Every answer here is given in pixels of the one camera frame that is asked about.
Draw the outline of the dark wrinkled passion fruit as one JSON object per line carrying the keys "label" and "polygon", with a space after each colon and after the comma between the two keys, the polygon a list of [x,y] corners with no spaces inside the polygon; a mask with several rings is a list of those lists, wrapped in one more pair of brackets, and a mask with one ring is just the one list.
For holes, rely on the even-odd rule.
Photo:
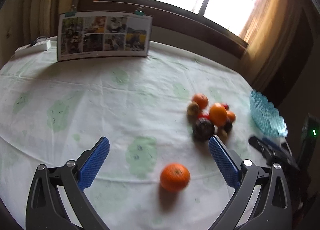
{"label": "dark wrinkled passion fruit", "polygon": [[193,124],[193,137],[198,141],[207,141],[215,133],[215,126],[206,118],[199,118]]}

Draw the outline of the small orange tangerine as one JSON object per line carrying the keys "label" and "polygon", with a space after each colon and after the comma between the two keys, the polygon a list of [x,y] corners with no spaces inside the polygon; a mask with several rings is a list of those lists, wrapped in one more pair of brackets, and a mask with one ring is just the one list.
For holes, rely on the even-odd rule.
{"label": "small orange tangerine", "polygon": [[227,110],[227,118],[233,123],[236,120],[236,115],[232,111]]}

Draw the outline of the white power strip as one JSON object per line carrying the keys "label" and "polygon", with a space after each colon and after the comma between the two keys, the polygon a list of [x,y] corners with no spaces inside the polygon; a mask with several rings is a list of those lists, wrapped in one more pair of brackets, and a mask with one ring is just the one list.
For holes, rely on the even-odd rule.
{"label": "white power strip", "polygon": [[25,45],[18,48],[15,53],[14,57],[19,58],[26,55],[31,55],[35,53],[40,53],[43,51],[47,51],[51,47],[51,43],[49,40],[40,41],[35,43],[34,45]]}

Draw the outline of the small green-brown kiwi fruit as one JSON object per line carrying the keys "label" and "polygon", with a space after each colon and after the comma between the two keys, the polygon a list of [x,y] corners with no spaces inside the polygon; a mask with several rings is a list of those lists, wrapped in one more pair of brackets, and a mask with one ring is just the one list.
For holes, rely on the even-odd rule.
{"label": "small green-brown kiwi fruit", "polygon": [[200,112],[200,107],[195,101],[192,101],[191,103],[189,103],[187,107],[187,114],[189,116],[197,116],[199,112]]}

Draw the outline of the light blue lattice fruit basket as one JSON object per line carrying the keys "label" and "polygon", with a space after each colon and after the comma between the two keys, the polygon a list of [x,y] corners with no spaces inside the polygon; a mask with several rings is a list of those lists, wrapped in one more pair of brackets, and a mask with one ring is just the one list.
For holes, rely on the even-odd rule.
{"label": "light blue lattice fruit basket", "polygon": [[251,91],[249,106],[254,123],[264,135],[287,137],[288,131],[284,118],[261,92]]}

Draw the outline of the teal binder clip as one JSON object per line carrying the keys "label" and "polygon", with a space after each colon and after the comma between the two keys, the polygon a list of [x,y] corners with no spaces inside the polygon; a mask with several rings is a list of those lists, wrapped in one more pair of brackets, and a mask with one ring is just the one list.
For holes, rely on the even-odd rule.
{"label": "teal binder clip", "polygon": [[135,9],[135,15],[144,16],[145,15],[144,6],[142,6],[142,5],[137,6],[137,8]]}
{"label": "teal binder clip", "polygon": [[73,4],[68,12],[65,13],[65,18],[73,17],[76,14],[76,6]]}

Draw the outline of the photo collage calendar card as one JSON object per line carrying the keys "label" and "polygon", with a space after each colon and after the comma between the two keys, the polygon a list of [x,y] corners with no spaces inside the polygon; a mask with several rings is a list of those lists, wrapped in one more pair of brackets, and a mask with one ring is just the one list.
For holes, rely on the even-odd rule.
{"label": "photo collage calendar card", "polygon": [[57,61],[148,55],[151,16],[125,12],[84,11],[59,16]]}

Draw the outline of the large smooth orange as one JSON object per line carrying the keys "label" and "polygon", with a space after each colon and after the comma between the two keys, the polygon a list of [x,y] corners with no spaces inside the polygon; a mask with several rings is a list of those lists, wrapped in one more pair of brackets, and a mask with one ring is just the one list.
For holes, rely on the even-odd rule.
{"label": "large smooth orange", "polygon": [[214,103],[209,110],[209,119],[217,127],[222,127],[227,121],[227,110],[221,103]]}

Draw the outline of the beige curtain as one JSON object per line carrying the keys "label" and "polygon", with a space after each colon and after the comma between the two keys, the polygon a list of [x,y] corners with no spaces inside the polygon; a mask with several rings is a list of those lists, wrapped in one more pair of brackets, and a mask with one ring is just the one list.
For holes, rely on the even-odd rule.
{"label": "beige curtain", "polygon": [[311,24],[317,23],[312,0],[267,0],[257,33],[237,66],[255,90],[262,92],[284,62],[302,13]]}

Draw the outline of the round orange tangerine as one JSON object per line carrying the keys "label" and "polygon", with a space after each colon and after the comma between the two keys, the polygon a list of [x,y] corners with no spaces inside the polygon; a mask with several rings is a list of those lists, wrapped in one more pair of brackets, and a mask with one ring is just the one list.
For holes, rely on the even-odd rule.
{"label": "round orange tangerine", "polygon": [[161,172],[160,185],[169,192],[180,192],[190,181],[190,172],[182,164],[171,163]]}

